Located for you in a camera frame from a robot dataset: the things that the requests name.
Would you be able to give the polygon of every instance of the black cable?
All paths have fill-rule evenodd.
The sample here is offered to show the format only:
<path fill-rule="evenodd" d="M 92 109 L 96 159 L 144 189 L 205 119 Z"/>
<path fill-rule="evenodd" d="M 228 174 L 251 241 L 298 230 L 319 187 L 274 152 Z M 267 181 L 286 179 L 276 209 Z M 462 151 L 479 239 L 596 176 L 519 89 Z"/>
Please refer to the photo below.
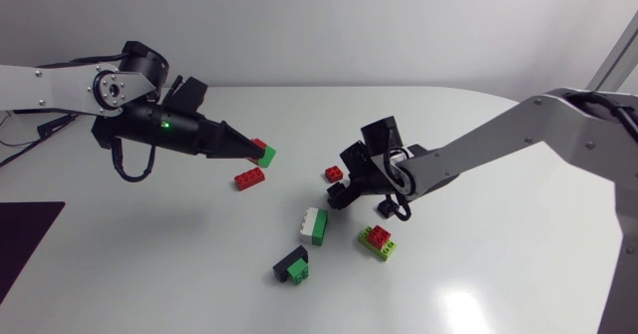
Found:
<path fill-rule="evenodd" d="M 124 171 L 124 165 L 123 165 L 124 154 L 122 151 L 122 140 L 120 140 L 119 138 L 113 138 L 113 140 L 111 141 L 111 158 L 113 159 L 113 167 L 116 169 L 116 171 L 118 172 L 118 174 L 123 180 L 129 181 L 129 182 L 139 182 L 141 180 L 144 180 L 144 178 L 148 177 L 149 174 L 151 174 L 151 171 L 153 170 L 153 165 L 156 162 L 156 146 L 155 145 L 151 146 L 147 168 L 139 176 L 131 176 Z"/>
<path fill-rule="evenodd" d="M 571 103 L 600 105 L 609 110 L 611 116 L 618 119 L 629 136 L 638 144 L 638 117 L 634 115 L 634 108 L 619 104 L 596 92 L 566 95 L 565 99 Z"/>
<path fill-rule="evenodd" d="M 73 122 L 76 117 L 78 116 L 77 114 L 73 114 L 73 115 L 66 115 L 68 117 L 68 121 L 67 123 L 61 125 L 59 128 L 53 130 L 52 132 L 50 132 L 46 137 L 43 137 L 41 139 L 38 139 L 36 141 L 34 141 L 31 145 L 27 146 L 26 148 L 22 149 L 20 152 L 18 152 L 17 154 L 14 154 L 12 156 L 9 156 L 8 158 L 2 160 L 2 162 L 0 162 L 0 167 L 4 167 L 5 165 L 7 165 L 8 163 L 10 163 L 11 161 L 13 161 L 14 159 L 18 158 L 19 156 L 27 153 L 28 151 L 32 150 L 33 148 L 35 148 L 37 145 L 41 144 L 42 142 L 48 140 L 49 138 L 51 138 L 54 134 L 58 133 L 59 131 L 63 130 L 66 126 L 68 126 L 71 122 Z"/>
<path fill-rule="evenodd" d="M 6 146 L 6 147 L 20 148 L 20 147 L 23 147 L 23 146 L 31 145 L 31 144 L 33 144 L 36 141 L 29 141 L 29 142 L 26 142 L 24 144 L 7 144 L 6 142 L 0 140 L 0 145 Z"/>
<path fill-rule="evenodd" d="M 8 118 L 10 118 L 11 115 L 7 115 L 4 117 L 4 119 L 2 119 L 2 121 L 0 121 L 0 126 L 4 125 L 4 122 L 7 121 Z"/>
<path fill-rule="evenodd" d="M 7 113 L 7 116 L 5 116 L 5 118 L 2 119 L 2 121 L 0 121 L 0 127 L 2 127 L 2 125 L 4 125 L 4 122 L 7 121 L 7 119 L 10 118 L 10 117 L 11 117 L 11 115 L 9 113 Z M 23 147 L 23 146 L 31 145 L 31 144 L 33 144 L 36 141 L 29 141 L 29 142 L 26 142 L 24 144 L 7 144 L 6 142 L 0 140 L 0 145 L 6 146 L 6 147 L 14 147 L 14 148 L 16 148 L 16 147 Z"/>
<path fill-rule="evenodd" d="M 388 177 L 394 183 L 396 183 L 399 186 L 403 186 L 404 185 L 403 180 L 399 176 L 396 176 L 390 170 L 390 156 L 392 155 L 391 151 L 393 149 L 399 149 L 399 148 L 393 148 L 392 147 L 392 145 L 390 144 L 391 139 L 392 139 L 392 129 L 389 129 L 388 130 L 388 149 L 383 153 L 383 167 L 384 167 L 384 170 L 386 171 L 386 173 L 388 174 Z M 403 150 L 403 149 L 399 149 L 399 150 L 401 150 L 406 155 L 406 157 L 408 156 L 408 153 L 405 150 Z"/>
<path fill-rule="evenodd" d="M 175 90 L 177 90 L 177 87 L 181 85 L 182 81 L 183 77 L 181 75 L 177 75 L 175 81 L 173 81 L 172 85 L 170 85 L 170 89 L 168 89 L 166 96 L 163 97 L 163 101 L 161 102 L 162 105 L 166 105 L 170 101 L 170 98 L 172 98 L 172 94 L 175 92 Z"/>
<path fill-rule="evenodd" d="M 408 201 L 406 200 L 406 198 L 399 193 L 395 193 L 395 196 L 397 197 L 397 202 L 395 203 L 392 200 L 392 197 L 389 194 L 386 194 L 386 200 L 389 200 L 390 202 L 392 202 L 393 208 L 392 208 L 392 213 L 395 214 L 395 216 L 400 219 L 401 221 L 406 221 L 408 219 L 410 219 L 410 217 L 412 217 L 412 210 L 410 209 L 410 205 L 408 204 Z M 403 211 L 405 213 L 401 213 L 398 210 L 398 207 L 401 206 L 403 208 Z"/>
<path fill-rule="evenodd" d="M 97 64 L 101 62 L 114 62 L 114 61 L 124 60 L 128 56 L 129 56 L 129 53 L 122 53 L 122 54 L 111 55 L 111 56 L 92 56 L 92 57 L 86 57 L 86 58 L 73 59 L 69 62 L 72 64 Z"/>

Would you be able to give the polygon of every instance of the silver metal bracket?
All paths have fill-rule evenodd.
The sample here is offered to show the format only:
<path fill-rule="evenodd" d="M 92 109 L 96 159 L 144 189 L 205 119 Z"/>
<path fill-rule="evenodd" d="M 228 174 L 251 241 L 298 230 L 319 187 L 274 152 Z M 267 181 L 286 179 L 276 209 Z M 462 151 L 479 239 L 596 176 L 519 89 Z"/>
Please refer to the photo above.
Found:
<path fill-rule="evenodd" d="M 144 75 L 119 73 L 108 63 L 58 69 L 0 65 L 0 83 L 5 86 L 0 110 L 49 109 L 105 117 L 119 115 L 121 105 L 156 90 Z M 96 88 L 103 102 L 97 100 Z"/>

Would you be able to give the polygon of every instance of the white and green lego brick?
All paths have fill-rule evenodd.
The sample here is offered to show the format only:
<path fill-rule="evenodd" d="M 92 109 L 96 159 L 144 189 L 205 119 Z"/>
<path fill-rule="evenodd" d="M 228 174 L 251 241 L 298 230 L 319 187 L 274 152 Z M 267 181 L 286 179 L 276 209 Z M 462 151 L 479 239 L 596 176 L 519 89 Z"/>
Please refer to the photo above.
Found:
<path fill-rule="evenodd" d="M 325 209 L 308 208 L 301 224 L 301 241 L 312 245 L 323 244 L 323 236 L 328 223 L 328 211 Z"/>

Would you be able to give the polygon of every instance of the toy brick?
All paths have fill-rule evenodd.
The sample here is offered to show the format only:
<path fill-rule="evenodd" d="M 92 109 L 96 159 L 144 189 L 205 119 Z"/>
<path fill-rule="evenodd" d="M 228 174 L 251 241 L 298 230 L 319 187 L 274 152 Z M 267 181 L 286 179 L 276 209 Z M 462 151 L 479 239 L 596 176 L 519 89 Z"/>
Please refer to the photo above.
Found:
<path fill-rule="evenodd" d="M 385 217 L 390 218 L 394 215 L 394 210 L 399 209 L 399 205 L 394 203 L 391 199 L 384 199 L 377 206 L 377 210 Z"/>
<path fill-rule="evenodd" d="M 308 263 L 308 251 L 303 245 L 299 245 L 290 254 L 286 255 L 277 264 L 272 266 L 272 271 L 275 273 L 275 278 L 280 282 L 285 282 L 288 279 L 288 268 L 293 265 L 298 259 L 303 259 Z"/>
<path fill-rule="evenodd" d="M 323 237 L 328 222 L 328 211 L 325 209 L 308 208 L 301 224 L 301 241 L 313 245 L 323 244 Z"/>
<path fill-rule="evenodd" d="M 317 210 L 317 219 L 312 230 L 312 244 L 321 246 L 323 244 L 323 236 L 326 233 L 326 224 L 328 224 L 328 211 L 325 209 Z"/>
<path fill-rule="evenodd" d="M 386 244 L 384 244 L 384 246 L 381 248 L 381 250 L 379 250 L 375 248 L 374 245 L 372 245 L 370 242 L 368 242 L 368 234 L 370 234 L 371 231 L 372 227 L 366 227 L 366 229 L 362 230 L 361 233 L 359 233 L 359 237 L 357 238 L 357 240 L 359 240 L 361 244 L 363 244 L 371 252 L 377 254 L 377 256 L 379 256 L 384 261 L 388 260 L 388 258 L 390 258 L 392 253 L 397 248 L 397 244 L 395 244 L 395 242 L 393 242 L 392 240 L 388 240 Z"/>
<path fill-rule="evenodd" d="M 237 186 L 237 189 L 245 190 L 260 183 L 261 181 L 264 181 L 265 179 L 266 176 L 264 175 L 263 171 L 261 171 L 259 167 L 256 167 L 240 175 L 237 175 L 235 177 L 235 185 Z"/>
<path fill-rule="evenodd" d="M 310 274 L 310 270 L 308 269 L 308 263 L 306 263 L 303 258 L 297 259 L 291 266 L 286 270 L 290 280 L 295 285 L 299 285 L 302 280 L 306 279 Z"/>
<path fill-rule="evenodd" d="M 375 248 L 381 250 L 384 244 L 390 239 L 390 232 L 386 229 L 376 225 L 374 229 L 368 234 L 368 242 L 375 246 Z"/>
<path fill-rule="evenodd" d="M 265 150 L 265 153 L 263 155 L 263 158 L 261 159 L 248 159 L 248 160 L 262 168 L 269 167 L 270 163 L 272 162 L 272 159 L 274 159 L 275 157 L 275 154 L 277 154 L 277 150 L 267 145 L 264 141 L 260 139 L 253 139 L 252 141 L 256 145 L 258 145 L 261 149 Z"/>
<path fill-rule="evenodd" d="M 333 166 L 326 169 L 326 178 L 328 178 L 331 183 L 334 183 L 337 180 L 343 179 L 343 173 L 338 167 Z"/>

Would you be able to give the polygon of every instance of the table surface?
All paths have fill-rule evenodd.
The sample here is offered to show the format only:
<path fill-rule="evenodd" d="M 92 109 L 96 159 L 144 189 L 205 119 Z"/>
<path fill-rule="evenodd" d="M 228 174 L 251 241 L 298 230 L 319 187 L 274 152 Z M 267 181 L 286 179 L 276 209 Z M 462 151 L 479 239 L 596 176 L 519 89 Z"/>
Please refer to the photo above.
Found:
<path fill-rule="evenodd" d="M 406 144 L 436 148 L 514 105 L 447 88 L 211 88 L 203 114 L 278 150 L 242 192 L 232 179 L 250 162 L 165 150 L 124 182 L 79 119 L 0 170 L 2 201 L 67 203 L 0 332 L 595 333 L 620 245 L 613 186 L 545 144 L 463 173 L 408 222 L 382 219 L 379 196 L 331 211 L 323 246 L 306 246 L 309 278 L 272 274 L 361 127 L 394 115 Z M 130 173 L 147 155 L 125 142 Z M 397 243 L 388 262 L 356 240 L 375 224 Z"/>

